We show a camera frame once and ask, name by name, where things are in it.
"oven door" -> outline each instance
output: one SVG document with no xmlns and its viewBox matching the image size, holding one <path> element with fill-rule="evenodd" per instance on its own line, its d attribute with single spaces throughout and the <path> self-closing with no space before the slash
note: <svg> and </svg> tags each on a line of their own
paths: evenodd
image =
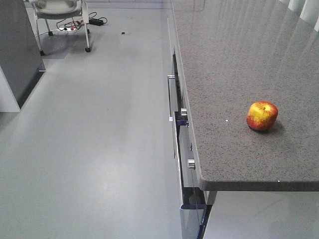
<svg viewBox="0 0 319 239">
<path fill-rule="evenodd" d="M 173 56 L 173 71 L 173 75 L 167 76 L 169 120 L 173 126 L 174 158 L 178 169 L 182 237 L 183 239 L 201 239 L 211 205 L 205 202 L 204 192 L 200 190 L 197 183 L 192 142 L 188 134 L 187 109 L 184 108 L 175 56 Z"/>
</svg>

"white chair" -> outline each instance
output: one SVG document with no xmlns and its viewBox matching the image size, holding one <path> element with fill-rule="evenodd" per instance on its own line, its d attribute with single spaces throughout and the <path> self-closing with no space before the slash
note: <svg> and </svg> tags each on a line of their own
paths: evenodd
<svg viewBox="0 0 319 239">
<path fill-rule="evenodd" d="M 84 27 L 85 27 L 85 35 L 86 35 L 86 52 L 90 52 L 90 43 L 88 33 L 89 30 L 87 28 L 87 24 L 89 23 L 89 13 L 88 6 L 85 0 L 29 0 L 34 9 L 34 20 L 36 23 L 36 34 L 37 34 L 37 43 L 39 47 L 40 54 L 43 56 L 44 52 L 41 47 L 41 41 L 39 36 L 39 27 L 38 20 L 40 18 L 45 20 L 46 26 L 48 28 L 49 36 L 52 36 L 53 33 L 49 28 L 49 24 L 47 19 L 59 20 L 59 19 L 67 19 L 76 16 L 80 16 L 83 18 Z"/>
</svg>

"chair leg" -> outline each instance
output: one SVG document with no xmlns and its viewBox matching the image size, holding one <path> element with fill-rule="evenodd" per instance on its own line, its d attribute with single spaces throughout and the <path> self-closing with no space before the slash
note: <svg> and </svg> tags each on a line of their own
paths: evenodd
<svg viewBox="0 0 319 239">
<path fill-rule="evenodd" d="M 85 27 L 85 36 L 86 36 L 86 46 L 87 46 L 85 48 L 85 51 L 90 52 L 91 48 L 90 48 L 90 43 L 89 43 L 88 27 L 87 27 L 86 23 L 84 23 L 84 27 Z"/>
<path fill-rule="evenodd" d="M 48 28 L 48 34 L 49 34 L 49 36 L 53 36 L 53 32 L 50 30 L 48 20 L 47 20 L 47 19 L 44 19 L 44 20 L 45 20 L 46 27 Z"/>
<path fill-rule="evenodd" d="M 40 55 L 44 56 L 44 52 L 43 52 L 42 47 L 41 47 L 38 19 L 35 20 L 35 23 L 36 23 L 36 36 L 37 36 L 36 40 L 37 40 L 37 43 L 38 43 L 38 48 L 39 48 L 39 51 L 40 51 Z"/>
</svg>

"red apple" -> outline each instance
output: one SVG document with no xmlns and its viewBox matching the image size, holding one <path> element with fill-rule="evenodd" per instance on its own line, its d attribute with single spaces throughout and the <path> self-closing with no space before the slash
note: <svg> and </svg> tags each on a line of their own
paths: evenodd
<svg viewBox="0 0 319 239">
<path fill-rule="evenodd" d="M 253 103 L 247 114 L 247 124 L 250 128 L 264 131 L 272 127 L 278 115 L 277 107 L 267 101 Z"/>
</svg>

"countertop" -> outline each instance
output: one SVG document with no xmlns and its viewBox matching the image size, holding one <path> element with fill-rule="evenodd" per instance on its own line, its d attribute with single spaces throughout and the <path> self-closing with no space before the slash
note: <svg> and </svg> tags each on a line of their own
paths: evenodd
<svg viewBox="0 0 319 239">
<path fill-rule="evenodd" d="M 172 0 L 206 191 L 319 191 L 319 33 L 276 0 Z M 248 128 L 252 103 L 275 125 Z"/>
</svg>

